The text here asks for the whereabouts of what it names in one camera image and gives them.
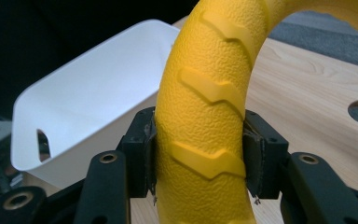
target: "screw hole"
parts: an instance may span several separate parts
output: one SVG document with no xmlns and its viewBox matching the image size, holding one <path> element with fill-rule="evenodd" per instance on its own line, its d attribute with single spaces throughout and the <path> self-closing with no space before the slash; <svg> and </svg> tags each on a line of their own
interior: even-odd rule
<svg viewBox="0 0 358 224">
<path fill-rule="evenodd" d="M 314 164 L 318 164 L 319 161 L 318 159 L 316 159 L 315 157 L 311 156 L 311 155 L 306 155 L 306 154 L 303 154 L 303 155 L 300 155 L 300 160 L 307 163 L 307 164 L 311 164 L 311 165 L 314 165 Z"/>
<path fill-rule="evenodd" d="M 112 161 L 115 161 L 117 159 L 117 155 L 115 154 L 105 154 L 101 156 L 100 162 L 101 163 L 110 163 Z"/>
<path fill-rule="evenodd" d="M 4 208 L 6 210 L 16 210 L 24 205 L 26 205 L 28 202 L 30 202 L 33 199 L 34 195 L 31 192 L 20 192 L 17 193 L 10 198 L 8 198 L 4 203 Z"/>
</svg>

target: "wooden table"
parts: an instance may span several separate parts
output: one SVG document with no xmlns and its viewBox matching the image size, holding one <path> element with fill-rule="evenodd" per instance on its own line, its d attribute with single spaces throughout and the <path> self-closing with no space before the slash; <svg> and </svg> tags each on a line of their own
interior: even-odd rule
<svg viewBox="0 0 358 224">
<path fill-rule="evenodd" d="M 180 28 L 185 19 L 175 26 Z M 348 186 L 358 189 L 358 122 L 348 113 L 355 101 L 358 66 L 267 39 L 256 60 L 246 108 L 286 138 L 291 153 L 324 158 Z M 279 203 L 254 204 L 257 222 L 283 223 Z M 150 195 L 131 199 L 131 218 L 135 224 L 158 223 Z"/>
</svg>

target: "yellow toy tire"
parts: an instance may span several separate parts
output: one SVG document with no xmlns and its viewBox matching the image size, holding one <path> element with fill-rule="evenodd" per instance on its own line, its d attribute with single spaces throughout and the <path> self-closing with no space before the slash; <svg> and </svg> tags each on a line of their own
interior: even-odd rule
<svg viewBox="0 0 358 224">
<path fill-rule="evenodd" d="M 300 10 L 358 29 L 358 0 L 200 0 L 189 15 L 156 105 L 160 223 L 255 223 L 241 153 L 247 87 L 269 32 Z"/>
</svg>

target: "black plastic bracket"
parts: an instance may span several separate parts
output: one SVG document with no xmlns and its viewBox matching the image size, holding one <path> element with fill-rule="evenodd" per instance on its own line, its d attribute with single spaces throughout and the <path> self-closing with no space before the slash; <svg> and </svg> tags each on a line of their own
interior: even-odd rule
<svg viewBox="0 0 358 224">
<path fill-rule="evenodd" d="M 246 110 L 245 117 L 242 146 L 248 190 L 259 199 L 278 199 L 278 166 L 287 159 L 289 143 L 255 112 Z"/>
</svg>

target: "white container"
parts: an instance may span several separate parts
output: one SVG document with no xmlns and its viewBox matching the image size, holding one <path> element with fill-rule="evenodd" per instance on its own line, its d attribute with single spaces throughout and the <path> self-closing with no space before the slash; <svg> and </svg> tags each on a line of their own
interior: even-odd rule
<svg viewBox="0 0 358 224">
<path fill-rule="evenodd" d="M 135 114 L 156 104 L 179 30 L 142 21 L 26 89 L 14 105 L 13 166 L 60 189 L 87 174 L 91 158 L 116 149 Z M 50 158 L 39 159 L 37 131 Z"/>
</svg>

